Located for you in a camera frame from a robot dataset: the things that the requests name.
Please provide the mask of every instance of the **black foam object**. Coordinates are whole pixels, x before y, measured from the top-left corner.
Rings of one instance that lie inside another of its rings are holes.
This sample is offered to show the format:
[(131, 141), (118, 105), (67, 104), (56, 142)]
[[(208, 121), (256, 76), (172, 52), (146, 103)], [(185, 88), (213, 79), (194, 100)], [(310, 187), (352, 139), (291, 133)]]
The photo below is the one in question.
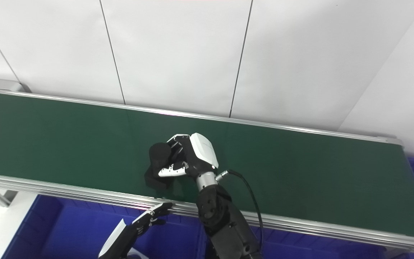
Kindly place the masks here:
[(168, 189), (174, 182), (174, 177), (159, 177), (161, 169), (169, 166), (171, 155), (170, 146), (167, 143), (156, 143), (149, 148), (150, 166), (145, 172), (146, 186), (154, 189)]

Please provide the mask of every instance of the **cable connector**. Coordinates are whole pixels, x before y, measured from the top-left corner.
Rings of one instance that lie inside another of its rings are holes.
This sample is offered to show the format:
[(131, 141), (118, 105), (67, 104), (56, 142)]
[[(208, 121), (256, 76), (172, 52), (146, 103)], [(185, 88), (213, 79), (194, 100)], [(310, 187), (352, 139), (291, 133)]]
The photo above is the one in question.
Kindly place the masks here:
[(225, 177), (225, 175), (227, 175), (227, 174), (229, 174), (229, 172), (228, 171), (223, 171), (221, 174), (219, 174), (219, 175), (217, 175), (216, 177), (215, 177), (215, 180), (217, 181), (217, 182), (219, 182), (221, 179), (223, 179), (223, 177)]

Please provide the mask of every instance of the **robotic arm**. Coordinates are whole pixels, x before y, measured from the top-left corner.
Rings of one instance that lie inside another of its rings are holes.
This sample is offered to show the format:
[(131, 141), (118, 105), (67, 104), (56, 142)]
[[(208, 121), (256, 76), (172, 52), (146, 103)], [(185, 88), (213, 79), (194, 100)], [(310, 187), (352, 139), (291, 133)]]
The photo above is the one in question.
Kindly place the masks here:
[(106, 240), (98, 259), (126, 259), (139, 236), (146, 233), (151, 225), (165, 223), (158, 217), (168, 215), (168, 209), (172, 206), (171, 202), (160, 203), (142, 213), (130, 225), (126, 225), (122, 219)]
[(218, 162), (212, 143), (199, 133), (177, 134), (149, 149), (146, 184), (168, 188), (174, 177), (188, 175), (199, 189), (199, 219), (220, 259), (262, 259), (260, 245), (231, 196), (218, 184)]
[[(260, 245), (250, 226), (232, 203), (228, 192), (218, 184), (228, 172), (237, 173), (225, 171), (217, 175), (217, 157), (207, 138), (199, 133), (191, 136), (177, 134), (166, 143), (151, 146), (149, 153), (151, 165), (145, 173), (145, 182), (149, 187), (167, 189), (174, 177), (185, 175), (197, 183), (199, 219), (218, 258), (263, 259)], [(136, 239), (151, 225), (165, 223), (157, 217), (167, 215), (172, 206), (170, 202), (156, 205), (131, 225), (125, 225), (122, 220), (105, 242), (98, 259), (125, 259)]]

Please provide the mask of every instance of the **black cable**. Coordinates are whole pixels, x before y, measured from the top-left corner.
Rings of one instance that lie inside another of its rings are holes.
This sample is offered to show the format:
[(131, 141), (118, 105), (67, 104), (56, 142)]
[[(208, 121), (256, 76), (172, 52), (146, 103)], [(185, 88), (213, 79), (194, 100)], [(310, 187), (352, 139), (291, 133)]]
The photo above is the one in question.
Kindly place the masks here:
[(247, 189), (250, 195), (252, 196), (253, 204), (255, 205), (255, 210), (257, 211), (257, 214), (258, 214), (258, 222), (260, 224), (260, 251), (261, 251), (261, 248), (263, 247), (263, 219), (261, 218), (261, 212), (260, 212), (260, 209), (258, 208), (258, 203), (257, 203), (257, 200), (255, 199), (255, 195), (253, 194), (252, 188), (248, 184), (247, 180), (243, 177), (243, 175), (231, 169), (228, 169), (228, 173), (242, 179), (245, 185), (247, 186)]

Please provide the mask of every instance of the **aluminum rail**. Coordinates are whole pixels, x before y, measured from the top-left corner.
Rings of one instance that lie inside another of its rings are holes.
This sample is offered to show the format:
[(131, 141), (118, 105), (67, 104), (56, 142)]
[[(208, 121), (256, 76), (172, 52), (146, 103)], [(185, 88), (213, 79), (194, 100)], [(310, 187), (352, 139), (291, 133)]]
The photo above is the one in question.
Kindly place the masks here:
[[(0, 188), (119, 205), (140, 210), (146, 210), (164, 201), (171, 201), (175, 203), (171, 209), (172, 213), (197, 217), (196, 205), (188, 202), (156, 199), (140, 195), (6, 176), (0, 176)], [(256, 213), (243, 212), (243, 214), (248, 223), (258, 226), (258, 216)], [(414, 252), (414, 237), (411, 236), (268, 214), (263, 214), (262, 217), (266, 228), (394, 247)]]

